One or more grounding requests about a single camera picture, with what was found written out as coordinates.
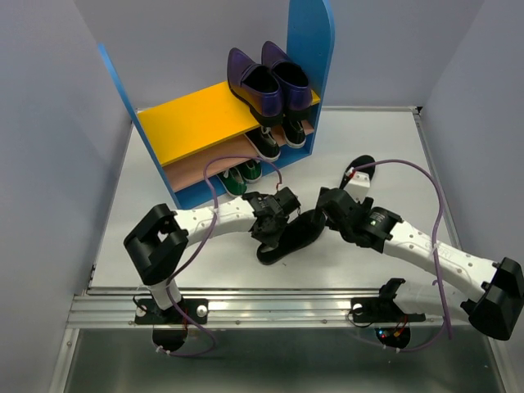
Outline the all-black lace sneaker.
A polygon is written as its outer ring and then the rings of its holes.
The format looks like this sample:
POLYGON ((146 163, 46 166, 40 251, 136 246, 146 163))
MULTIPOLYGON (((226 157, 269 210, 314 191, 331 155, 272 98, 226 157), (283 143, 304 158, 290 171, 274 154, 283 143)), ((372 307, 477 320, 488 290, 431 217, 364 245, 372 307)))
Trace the all-black lace sneaker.
POLYGON ((287 224, 276 247, 258 247, 258 261, 263 265, 275 264, 287 255, 309 246, 319 238, 326 221, 324 213, 316 209, 299 214, 287 224))

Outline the all-black slip-on shoe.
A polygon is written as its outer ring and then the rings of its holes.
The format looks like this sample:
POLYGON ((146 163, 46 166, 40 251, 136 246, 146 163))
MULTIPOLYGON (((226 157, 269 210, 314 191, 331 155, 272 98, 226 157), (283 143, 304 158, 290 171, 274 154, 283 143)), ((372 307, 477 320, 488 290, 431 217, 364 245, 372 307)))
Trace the all-black slip-on shoe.
POLYGON ((375 168, 373 166, 374 162, 375 159, 369 155, 359 156, 351 161, 342 175, 339 188, 344 189, 350 180, 354 177, 354 175, 351 173, 351 170, 353 169, 357 169, 359 172, 367 174, 369 179, 372 180, 375 174, 375 168))

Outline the black sneaker orange sole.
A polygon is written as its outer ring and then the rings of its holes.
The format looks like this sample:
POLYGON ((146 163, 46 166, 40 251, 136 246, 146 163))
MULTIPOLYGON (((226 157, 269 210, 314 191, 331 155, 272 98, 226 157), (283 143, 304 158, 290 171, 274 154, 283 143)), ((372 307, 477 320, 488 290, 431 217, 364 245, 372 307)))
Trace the black sneaker orange sole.
POLYGON ((261 126, 245 134, 257 155, 268 161, 276 161, 280 157, 280 146, 271 134, 270 127, 261 126))

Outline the black white-laced sneaker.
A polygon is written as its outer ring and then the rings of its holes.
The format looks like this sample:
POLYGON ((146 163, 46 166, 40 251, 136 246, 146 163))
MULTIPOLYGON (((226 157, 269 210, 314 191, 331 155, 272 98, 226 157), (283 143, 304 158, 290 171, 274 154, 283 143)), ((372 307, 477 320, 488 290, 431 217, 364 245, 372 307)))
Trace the black white-laced sneaker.
POLYGON ((306 134, 300 120, 285 116, 282 120, 282 131, 284 140, 289 147, 300 149, 305 145, 306 134))

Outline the purple loafer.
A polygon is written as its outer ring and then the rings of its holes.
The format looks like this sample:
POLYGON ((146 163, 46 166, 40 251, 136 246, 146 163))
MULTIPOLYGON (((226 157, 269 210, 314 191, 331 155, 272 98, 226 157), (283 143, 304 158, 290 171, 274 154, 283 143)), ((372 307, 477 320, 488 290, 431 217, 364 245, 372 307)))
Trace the purple loafer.
POLYGON ((261 60, 281 86, 285 116, 293 121, 306 120, 313 101, 306 73, 272 41, 263 44, 261 60))
POLYGON ((263 127, 282 123, 284 102, 279 82, 265 65, 254 62, 237 47, 228 53, 227 82, 229 90, 244 102, 263 127))

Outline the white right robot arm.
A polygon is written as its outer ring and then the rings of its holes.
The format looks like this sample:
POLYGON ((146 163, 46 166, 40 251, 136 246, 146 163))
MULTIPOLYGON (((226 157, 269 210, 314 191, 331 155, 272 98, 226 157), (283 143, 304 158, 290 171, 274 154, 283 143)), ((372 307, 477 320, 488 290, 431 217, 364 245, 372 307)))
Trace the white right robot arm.
POLYGON ((468 321, 488 337, 507 341, 523 308, 523 272, 509 258, 494 262, 466 254, 418 231, 373 200, 354 201, 339 188, 323 189, 317 207, 349 243, 409 262, 467 299, 461 308, 468 321))

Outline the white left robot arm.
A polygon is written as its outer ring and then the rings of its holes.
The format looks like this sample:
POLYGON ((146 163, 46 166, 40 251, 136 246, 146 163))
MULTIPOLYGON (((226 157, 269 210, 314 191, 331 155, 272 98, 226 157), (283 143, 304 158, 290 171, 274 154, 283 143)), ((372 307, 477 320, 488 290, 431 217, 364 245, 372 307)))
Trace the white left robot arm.
POLYGON ((154 313, 172 323, 182 313, 183 297, 174 272, 187 247, 203 246, 212 237, 249 233, 265 246, 278 244, 291 213, 300 208, 285 187, 273 195, 249 192, 216 207, 171 210, 152 207, 124 239, 124 248, 142 284, 151 293, 154 313))

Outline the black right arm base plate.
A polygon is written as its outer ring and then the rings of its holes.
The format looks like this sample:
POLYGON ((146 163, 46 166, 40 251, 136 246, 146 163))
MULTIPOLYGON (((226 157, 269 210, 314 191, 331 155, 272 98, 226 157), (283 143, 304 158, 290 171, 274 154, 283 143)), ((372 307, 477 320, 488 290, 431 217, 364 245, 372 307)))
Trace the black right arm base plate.
POLYGON ((421 323, 425 314, 409 314, 393 300, 378 297, 357 297, 351 300, 350 316, 355 323, 421 323))

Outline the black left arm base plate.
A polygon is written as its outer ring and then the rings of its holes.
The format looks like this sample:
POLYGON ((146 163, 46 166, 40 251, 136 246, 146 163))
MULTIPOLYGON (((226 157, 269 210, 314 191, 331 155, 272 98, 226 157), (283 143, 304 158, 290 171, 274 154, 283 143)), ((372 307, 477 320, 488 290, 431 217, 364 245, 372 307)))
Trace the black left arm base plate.
MULTIPOLYGON (((167 310, 160 309, 152 298, 133 299, 136 306, 134 322, 137 325, 180 325, 188 323, 174 307, 167 310)), ((196 323, 207 323, 209 301, 203 298, 184 299, 180 308, 196 323)))

